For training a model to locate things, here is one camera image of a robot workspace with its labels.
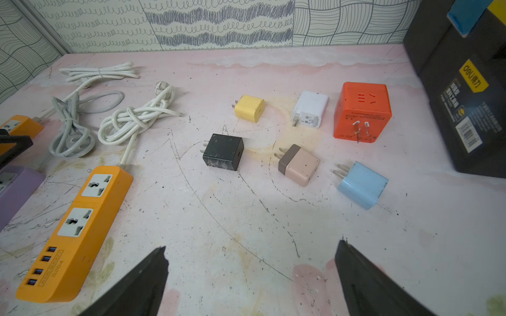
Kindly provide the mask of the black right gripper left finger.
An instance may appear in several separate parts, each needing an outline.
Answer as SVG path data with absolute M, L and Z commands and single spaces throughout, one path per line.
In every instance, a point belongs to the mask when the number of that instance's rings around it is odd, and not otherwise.
M 169 262 L 158 247 L 82 315 L 157 315 L 166 287 Z

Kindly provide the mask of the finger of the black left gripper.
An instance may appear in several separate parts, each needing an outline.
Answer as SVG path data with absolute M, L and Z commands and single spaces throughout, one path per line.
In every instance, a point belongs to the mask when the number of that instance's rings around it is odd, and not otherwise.
M 1 168 L 7 166 L 13 159 L 33 145 L 29 136 L 12 136 L 1 134 L 1 145 L 8 145 L 9 149 L 1 154 Z

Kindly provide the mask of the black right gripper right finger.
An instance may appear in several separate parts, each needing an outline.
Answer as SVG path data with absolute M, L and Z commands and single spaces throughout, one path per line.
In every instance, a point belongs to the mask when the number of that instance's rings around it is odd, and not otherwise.
M 433 315 L 345 240 L 335 264 L 350 315 Z

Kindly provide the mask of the large orange power strip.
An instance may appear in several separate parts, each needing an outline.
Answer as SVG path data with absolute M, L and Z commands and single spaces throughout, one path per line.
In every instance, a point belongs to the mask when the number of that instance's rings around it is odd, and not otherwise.
M 1 134 L 12 136 L 29 136 L 32 140 L 44 129 L 43 125 L 35 118 L 23 115 L 15 115 L 1 125 Z M 9 149 L 8 145 L 1 145 L 1 154 Z

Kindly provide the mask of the purple power strip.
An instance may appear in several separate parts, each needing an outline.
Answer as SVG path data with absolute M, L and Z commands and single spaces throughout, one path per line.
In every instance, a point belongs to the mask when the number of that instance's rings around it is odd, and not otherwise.
M 8 165 L 1 169 L 1 230 L 45 179 L 43 173 L 29 167 Z

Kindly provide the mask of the small orange power strip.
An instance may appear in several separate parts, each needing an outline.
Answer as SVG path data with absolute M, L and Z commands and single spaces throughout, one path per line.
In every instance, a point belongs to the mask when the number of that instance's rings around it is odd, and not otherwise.
M 86 280 L 133 183 L 118 166 L 96 167 L 27 272 L 16 297 L 70 302 Z

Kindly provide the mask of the blue charger plug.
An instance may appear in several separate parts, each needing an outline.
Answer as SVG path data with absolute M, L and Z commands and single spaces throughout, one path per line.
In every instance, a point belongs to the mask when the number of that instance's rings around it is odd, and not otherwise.
M 338 191 L 366 210 L 377 204 L 389 182 L 389 179 L 358 161 L 352 167 L 338 164 L 333 174 L 341 179 Z

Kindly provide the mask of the pink charger plug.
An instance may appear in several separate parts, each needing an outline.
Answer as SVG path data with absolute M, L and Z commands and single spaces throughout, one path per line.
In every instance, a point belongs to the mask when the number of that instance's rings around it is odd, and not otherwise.
M 315 174 L 320 159 L 293 144 L 288 150 L 279 148 L 274 156 L 278 158 L 278 171 L 301 187 L 306 187 Z

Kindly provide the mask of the black charger plug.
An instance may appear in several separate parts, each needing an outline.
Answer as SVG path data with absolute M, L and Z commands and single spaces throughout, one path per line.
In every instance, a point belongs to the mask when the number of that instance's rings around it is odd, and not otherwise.
M 201 150 L 202 158 L 208 167 L 237 171 L 245 149 L 241 137 L 212 134 Z

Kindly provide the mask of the red cube adapter plug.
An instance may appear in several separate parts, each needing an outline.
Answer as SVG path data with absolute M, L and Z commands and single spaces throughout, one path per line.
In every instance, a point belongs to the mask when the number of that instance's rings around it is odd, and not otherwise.
M 333 137 L 374 143 L 392 117 L 385 84 L 346 82 L 334 113 Z

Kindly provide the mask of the white charger plug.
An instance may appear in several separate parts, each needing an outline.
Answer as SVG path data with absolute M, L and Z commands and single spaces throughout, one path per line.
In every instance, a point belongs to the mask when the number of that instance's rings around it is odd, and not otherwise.
M 319 129 L 329 97 L 309 91 L 303 91 L 291 113 L 293 126 L 305 125 Z

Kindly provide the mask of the yellow charger plug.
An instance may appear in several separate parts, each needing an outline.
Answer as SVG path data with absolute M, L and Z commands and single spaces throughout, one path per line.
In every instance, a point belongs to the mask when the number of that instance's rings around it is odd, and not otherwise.
M 265 111 L 265 100 L 259 97 L 243 95 L 232 105 L 237 118 L 257 123 Z

